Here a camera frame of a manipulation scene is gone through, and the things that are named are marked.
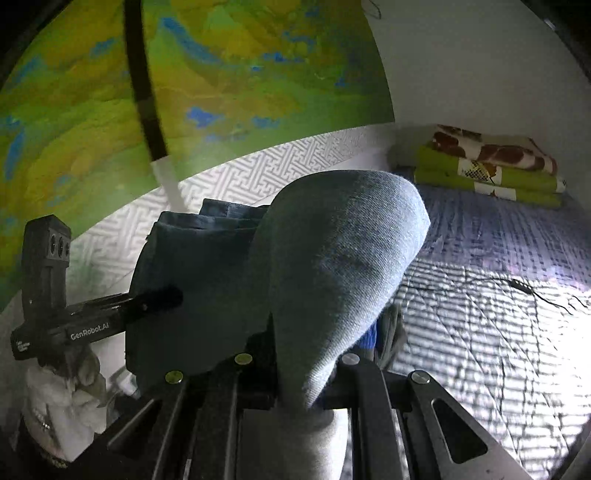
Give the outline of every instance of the patterned blanket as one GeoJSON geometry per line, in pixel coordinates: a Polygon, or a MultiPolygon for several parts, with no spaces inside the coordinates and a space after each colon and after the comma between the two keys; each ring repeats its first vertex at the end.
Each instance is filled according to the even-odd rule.
{"type": "Polygon", "coordinates": [[[447,125],[438,125],[430,147],[455,157],[522,170],[556,175],[556,160],[542,152],[528,137],[485,135],[447,125]]]}
{"type": "Polygon", "coordinates": [[[510,189],[542,193],[566,191],[566,182],[559,176],[552,176],[542,171],[501,167],[492,163],[454,157],[426,146],[419,147],[417,151],[417,168],[459,175],[481,183],[510,189]]]}

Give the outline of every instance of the yellow-green blanket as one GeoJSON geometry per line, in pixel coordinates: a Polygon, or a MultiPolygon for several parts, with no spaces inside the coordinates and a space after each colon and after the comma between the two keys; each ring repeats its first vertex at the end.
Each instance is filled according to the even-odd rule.
{"type": "Polygon", "coordinates": [[[491,197],[513,200],[514,202],[533,203],[535,205],[549,208],[558,208],[561,203],[560,195],[555,193],[542,193],[525,189],[499,187],[496,185],[480,183],[466,177],[461,177],[457,174],[447,173],[440,170],[427,170],[421,167],[414,171],[414,182],[416,184],[433,185],[449,189],[471,190],[491,197]]]}
{"type": "Polygon", "coordinates": [[[543,171],[500,167],[490,163],[454,157],[426,146],[420,147],[417,151],[417,168],[441,171],[452,176],[465,177],[509,189],[540,193],[562,193],[566,190],[566,183],[559,176],[552,176],[543,171]]]}

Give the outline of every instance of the mattress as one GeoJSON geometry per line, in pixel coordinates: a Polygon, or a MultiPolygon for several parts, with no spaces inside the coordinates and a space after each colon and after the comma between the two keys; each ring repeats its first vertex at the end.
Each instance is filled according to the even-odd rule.
{"type": "MultiPolygon", "coordinates": [[[[395,296],[408,342],[390,370],[429,372],[532,478],[551,478],[591,414],[583,214],[569,201],[552,211],[419,190],[432,223],[395,296]]],[[[350,471],[348,451],[342,478],[350,471]]]]}

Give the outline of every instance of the folded blanket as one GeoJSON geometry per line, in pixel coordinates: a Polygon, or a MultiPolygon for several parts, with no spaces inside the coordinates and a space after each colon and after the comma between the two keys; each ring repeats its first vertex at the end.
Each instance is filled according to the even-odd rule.
{"type": "Polygon", "coordinates": [[[438,125],[429,146],[448,155],[493,165],[545,171],[551,175],[556,175],[558,170],[556,160],[528,137],[484,135],[438,125]]]}
{"type": "Polygon", "coordinates": [[[421,170],[443,171],[450,175],[459,175],[481,183],[512,189],[542,193],[563,193],[566,190],[564,179],[543,171],[500,167],[491,163],[447,155],[425,146],[417,150],[417,167],[421,170]]]}
{"type": "Polygon", "coordinates": [[[448,189],[471,190],[491,197],[513,200],[514,202],[533,203],[534,205],[549,208],[558,208],[561,205],[560,195],[557,194],[498,187],[437,170],[417,168],[414,171],[414,181],[416,184],[422,183],[448,189]]]}

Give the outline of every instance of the black cable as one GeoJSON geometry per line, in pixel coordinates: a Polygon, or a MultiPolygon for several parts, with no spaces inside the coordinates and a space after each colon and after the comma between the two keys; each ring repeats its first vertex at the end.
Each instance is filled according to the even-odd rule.
{"type": "Polygon", "coordinates": [[[379,7],[377,6],[377,4],[374,2],[374,0],[368,0],[368,2],[371,3],[375,7],[376,12],[377,12],[377,15],[376,14],[369,13],[364,8],[363,11],[365,12],[365,14],[369,15],[372,18],[375,18],[376,20],[381,20],[382,19],[382,11],[379,9],[379,7]]]}
{"type": "MultiPolygon", "coordinates": [[[[517,278],[498,278],[498,277],[477,277],[477,278],[470,278],[469,280],[466,280],[458,285],[456,285],[455,287],[452,288],[430,288],[430,287],[422,287],[422,286],[417,286],[417,285],[412,285],[410,283],[408,284],[400,284],[400,287],[406,287],[406,288],[410,288],[412,290],[417,290],[417,291],[429,291],[429,292],[434,292],[434,293],[449,293],[452,291],[458,291],[460,288],[475,283],[477,281],[494,281],[496,283],[502,283],[502,282],[506,282],[511,288],[514,288],[516,290],[519,290],[522,293],[525,293],[526,295],[533,295],[537,298],[539,298],[540,300],[546,302],[549,305],[552,305],[553,307],[556,307],[558,309],[564,309],[566,311],[566,313],[568,313],[569,315],[573,315],[573,313],[564,305],[560,305],[558,303],[555,303],[551,300],[548,300],[547,298],[543,297],[542,295],[540,295],[539,293],[537,293],[533,287],[531,287],[529,284],[518,280],[517,278]]],[[[589,306],[586,306],[578,297],[572,295],[570,298],[576,298],[579,303],[587,310],[589,309],[589,306]]]]}

